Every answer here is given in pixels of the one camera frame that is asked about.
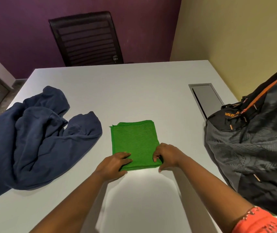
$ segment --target folded green cloth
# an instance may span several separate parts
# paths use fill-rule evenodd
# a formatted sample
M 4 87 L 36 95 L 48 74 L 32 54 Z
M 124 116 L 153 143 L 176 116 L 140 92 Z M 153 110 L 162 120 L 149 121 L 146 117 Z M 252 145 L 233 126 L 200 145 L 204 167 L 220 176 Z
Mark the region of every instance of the folded green cloth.
M 123 166 L 121 170 L 158 167 L 162 164 L 159 159 L 157 162 L 152 160 L 152 154 L 159 145 L 153 121 L 118 123 L 118 125 L 112 125 L 110 130 L 113 154 L 128 152 L 133 159 L 133 162 Z

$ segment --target black mesh chair backrest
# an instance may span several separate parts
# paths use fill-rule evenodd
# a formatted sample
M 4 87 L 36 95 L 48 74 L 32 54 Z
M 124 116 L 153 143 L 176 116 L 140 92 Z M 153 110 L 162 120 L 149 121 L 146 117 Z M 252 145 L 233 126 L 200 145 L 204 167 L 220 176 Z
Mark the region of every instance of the black mesh chair backrest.
M 66 66 L 123 64 L 110 12 L 49 19 Z

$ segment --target backpack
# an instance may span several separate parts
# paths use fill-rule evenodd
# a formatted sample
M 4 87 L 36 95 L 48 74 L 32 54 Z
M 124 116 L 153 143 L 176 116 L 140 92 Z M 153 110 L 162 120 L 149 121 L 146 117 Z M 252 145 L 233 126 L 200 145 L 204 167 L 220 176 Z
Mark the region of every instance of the backpack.
M 228 185 L 277 215 L 277 73 L 206 120 L 205 142 Z

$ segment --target white table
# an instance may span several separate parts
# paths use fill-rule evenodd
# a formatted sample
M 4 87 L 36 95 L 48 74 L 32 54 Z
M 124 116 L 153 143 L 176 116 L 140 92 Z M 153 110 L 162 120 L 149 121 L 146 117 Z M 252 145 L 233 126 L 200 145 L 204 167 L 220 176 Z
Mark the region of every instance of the white table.
M 0 233 L 30 231 L 82 183 L 104 157 L 112 154 L 109 126 L 119 122 L 154 121 L 160 142 L 177 146 L 222 179 L 203 145 L 205 122 L 188 87 L 192 83 L 212 83 L 225 104 L 237 101 L 208 61 L 36 69 L 11 105 L 50 85 L 67 97 L 67 120 L 94 111 L 102 123 L 103 135 L 85 157 L 51 184 L 32 191 L 12 189 L 0 196 Z M 213 228 L 211 232 L 217 229 L 178 171 L 131 171 L 105 188 L 82 232 L 183 233 L 208 232 L 203 227 Z

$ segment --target purple wall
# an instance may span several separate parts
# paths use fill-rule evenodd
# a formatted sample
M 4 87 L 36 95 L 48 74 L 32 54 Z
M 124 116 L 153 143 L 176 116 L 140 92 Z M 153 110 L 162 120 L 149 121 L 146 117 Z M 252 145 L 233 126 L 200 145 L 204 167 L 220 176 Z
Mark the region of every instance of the purple wall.
M 169 61 L 181 0 L 0 0 L 0 62 L 15 78 L 63 67 L 48 19 L 110 11 L 125 62 Z

